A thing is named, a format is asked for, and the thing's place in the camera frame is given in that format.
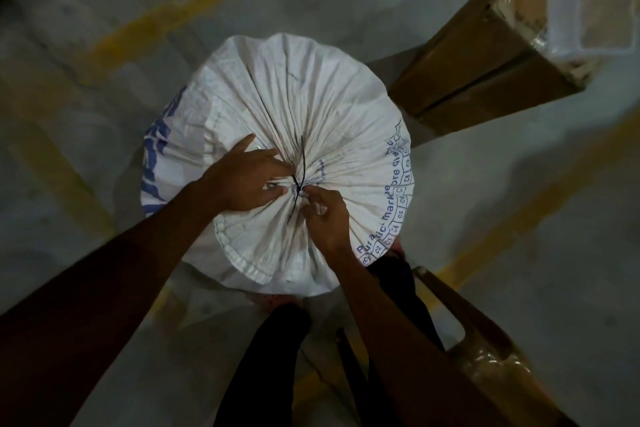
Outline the large taped cardboard box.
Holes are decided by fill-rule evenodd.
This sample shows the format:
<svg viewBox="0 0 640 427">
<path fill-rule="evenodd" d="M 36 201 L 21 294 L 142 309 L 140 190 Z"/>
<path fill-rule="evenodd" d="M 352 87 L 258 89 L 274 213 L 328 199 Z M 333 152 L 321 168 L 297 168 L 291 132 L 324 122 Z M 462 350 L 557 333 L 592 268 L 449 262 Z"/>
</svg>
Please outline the large taped cardboard box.
<svg viewBox="0 0 640 427">
<path fill-rule="evenodd" d="M 469 0 L 389 95 L 437 136 L 566 98 L 640 46 L 640 0 Z"/>
</svg>

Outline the person's black trousers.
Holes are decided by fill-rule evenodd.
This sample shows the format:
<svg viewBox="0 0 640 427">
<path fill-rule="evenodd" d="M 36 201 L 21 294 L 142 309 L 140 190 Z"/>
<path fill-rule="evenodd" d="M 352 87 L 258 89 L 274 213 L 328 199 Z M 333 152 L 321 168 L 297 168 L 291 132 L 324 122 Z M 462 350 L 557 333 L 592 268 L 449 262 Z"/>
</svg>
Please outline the person's black trousers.
<svg viewBox="0 0 640 427">
<path fill-rule="evenodd" d="M 385 255 L 368 271 L 403 314 L 444 351 L 428 308 L 415 292 L 412 269 L 404 258 Z M 236 368 L 212 427 L 292 427 L 296 361 L 312 322 L 296 298 L 278 296 L 266 303 L 268 317 Z"/>
</svg>

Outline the white woven sack blue print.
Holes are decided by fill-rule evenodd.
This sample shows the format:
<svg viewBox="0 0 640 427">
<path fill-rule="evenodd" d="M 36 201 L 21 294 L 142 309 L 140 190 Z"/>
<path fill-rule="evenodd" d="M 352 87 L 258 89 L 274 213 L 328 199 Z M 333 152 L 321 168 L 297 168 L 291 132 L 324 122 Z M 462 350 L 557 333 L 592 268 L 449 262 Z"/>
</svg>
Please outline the white woven sack blue print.
<svg viewBox="0 0 640 427">
<path fill-rule="evenodd" d="M 350 241 L 367 267 L 398 237 L 413 196 L 411 138 L 385 85 L 338 48 L 291 34 L 227 39 L 163 109 L 143 138 L 146 216 L 200 178 L 239 140 L 277 149 L 289 191 L 247 213 L 215 218 L 182 261 L 223 286 L 302 297 L 339 286 L 312 244 L 303 187 L 340 192 Z"/>
</svg>

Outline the person's right hand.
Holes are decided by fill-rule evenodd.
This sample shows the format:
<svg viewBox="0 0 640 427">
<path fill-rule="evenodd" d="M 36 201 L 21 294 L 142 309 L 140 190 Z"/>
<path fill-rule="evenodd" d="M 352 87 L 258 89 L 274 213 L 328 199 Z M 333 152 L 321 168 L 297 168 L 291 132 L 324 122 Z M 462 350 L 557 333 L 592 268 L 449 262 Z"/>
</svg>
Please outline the person's right hand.
<svg viewBox="0 0 640 427">
<path fill-rule="evenodd" d="M 328 190 L 327 217 L 305 218 L 312 242 L 327 260 L 334 256 L 353 255 L 346 203 L 339 191 Z"/>
</svg>

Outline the person's left hand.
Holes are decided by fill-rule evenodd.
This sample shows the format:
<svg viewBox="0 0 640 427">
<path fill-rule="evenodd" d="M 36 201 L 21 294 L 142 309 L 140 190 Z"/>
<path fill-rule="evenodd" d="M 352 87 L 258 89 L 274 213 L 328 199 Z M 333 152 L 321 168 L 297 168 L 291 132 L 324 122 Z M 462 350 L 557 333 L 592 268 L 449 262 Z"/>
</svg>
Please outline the person's left hand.
<svg viewBox="0 0 640 427">
<path fill-rule="evenodd" d="M 276 181 L 292 177 L 294 166 L 279 159 L 277 149 L 252 151 L 257 154 L 253 162 L 229 162 L 228 151 L 197 181 L 200 194 L 217 213 L 246 212 L 287 194 L 288 188 Z"/>
</svg>

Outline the person's right forearm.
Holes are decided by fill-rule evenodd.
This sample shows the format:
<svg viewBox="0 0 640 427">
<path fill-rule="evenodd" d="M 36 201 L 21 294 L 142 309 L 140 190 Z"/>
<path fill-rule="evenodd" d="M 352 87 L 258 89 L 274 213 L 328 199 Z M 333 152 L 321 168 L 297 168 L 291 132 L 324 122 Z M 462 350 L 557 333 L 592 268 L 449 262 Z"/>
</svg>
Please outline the person's right forearm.
<svg viewBox="0 0 640 427">
<path fill-rule="evenodd" d="M 510 427 L 497 407 L 383 292 L 352 250 L 336 248 L 324 256 L 405 427 Z"/>
</svg>

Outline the person's left forearm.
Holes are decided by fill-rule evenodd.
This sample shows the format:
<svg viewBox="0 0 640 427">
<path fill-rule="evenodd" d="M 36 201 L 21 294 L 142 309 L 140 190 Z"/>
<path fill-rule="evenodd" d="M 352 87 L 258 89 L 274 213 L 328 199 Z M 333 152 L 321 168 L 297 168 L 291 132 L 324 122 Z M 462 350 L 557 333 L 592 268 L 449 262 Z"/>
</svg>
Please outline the person's left forearm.
<svg viewBox="0 0 640 427">
<path fill-rule="evenodd" d="M 1 315 L 0 427 L 69 427 L 226 204 L 220 188 L 188 185 Z"/>
</svg>

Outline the small taped cardboard box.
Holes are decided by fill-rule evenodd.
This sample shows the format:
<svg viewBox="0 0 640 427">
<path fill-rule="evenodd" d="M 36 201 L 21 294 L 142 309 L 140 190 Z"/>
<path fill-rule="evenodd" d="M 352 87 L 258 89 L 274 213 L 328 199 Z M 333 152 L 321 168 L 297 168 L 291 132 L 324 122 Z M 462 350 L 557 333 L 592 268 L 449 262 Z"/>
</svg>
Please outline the small taped cardboard box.
<svg viewBox="0 0 640 427">
<path fill-rule="evenodd" d="M 542 390 L 523 352 L 500 326 L 428 269 L 413 274 L 464 329 L 448 357 L 513 427 L 579 427 Z"/>
</svg>

